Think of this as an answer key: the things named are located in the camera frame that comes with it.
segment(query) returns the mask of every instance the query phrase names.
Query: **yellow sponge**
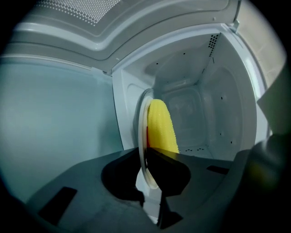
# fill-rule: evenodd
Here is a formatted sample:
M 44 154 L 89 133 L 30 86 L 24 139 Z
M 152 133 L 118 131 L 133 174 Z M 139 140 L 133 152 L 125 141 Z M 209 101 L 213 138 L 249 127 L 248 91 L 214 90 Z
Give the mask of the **yellow sponge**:
M 150 147 L 179 153 L 170 113 L 162 100 L 151 101 L 147 128 Z

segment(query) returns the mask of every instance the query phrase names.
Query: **ventilation hole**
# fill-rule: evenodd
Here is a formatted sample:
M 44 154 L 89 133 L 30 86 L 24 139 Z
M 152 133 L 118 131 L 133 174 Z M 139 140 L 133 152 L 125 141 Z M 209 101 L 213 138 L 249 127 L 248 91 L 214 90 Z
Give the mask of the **ventilation hole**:
M 74 17 L 95 26 L 96 23 L 120 0 L 107 0 L 106 4 L 102 1 L 68 1 L 68 0 L 42 0 L 38 1 L 38 7 L 50 8 L 61 11 L 65 14 L 74 15 Z

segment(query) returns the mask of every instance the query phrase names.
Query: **door hinge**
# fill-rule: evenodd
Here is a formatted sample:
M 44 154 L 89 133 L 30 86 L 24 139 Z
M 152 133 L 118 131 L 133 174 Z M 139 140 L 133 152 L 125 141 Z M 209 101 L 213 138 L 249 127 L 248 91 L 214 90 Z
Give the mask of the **door hinge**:
M 236 34 L 239 25 L 240 25 L 239 20 L 235 20 L 233 24 L 229 25 L 229 28 Z
M 112 76 L 112 70 L 109 70 L 108 72 L 103 71 L 103 74 L 108 75 L 108 76 Z

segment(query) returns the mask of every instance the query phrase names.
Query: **black slot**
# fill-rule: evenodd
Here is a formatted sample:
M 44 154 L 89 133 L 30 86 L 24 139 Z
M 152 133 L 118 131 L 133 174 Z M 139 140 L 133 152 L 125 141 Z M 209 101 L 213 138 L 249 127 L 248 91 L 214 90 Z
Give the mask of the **black slot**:
M 213 165 L 209 166 L 207 168 L 207 170 L 212 171 L 212 172 L 216 172 L 216 173 L 219 173 L 219 174 L 223 174 L 223 175 L 226 175 L 228 173 L 228 171 L 229 171 L 228 168 L 217 167 L 217 166 L 213 166 Z
M 68 208 L 77 190 L 63 187 L 39 212 L 38 215 L 53 225 L 57 225 Z

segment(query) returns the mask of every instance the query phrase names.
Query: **light blue wall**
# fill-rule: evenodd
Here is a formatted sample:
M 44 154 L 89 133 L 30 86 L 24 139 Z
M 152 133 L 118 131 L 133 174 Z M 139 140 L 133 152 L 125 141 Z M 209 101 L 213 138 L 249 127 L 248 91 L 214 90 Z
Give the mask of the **light blue wall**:
M 121 150 L 111 77 L 52 61 L 2 60 L 0 169 L 14 196 L 26 202 L 71 166 Z

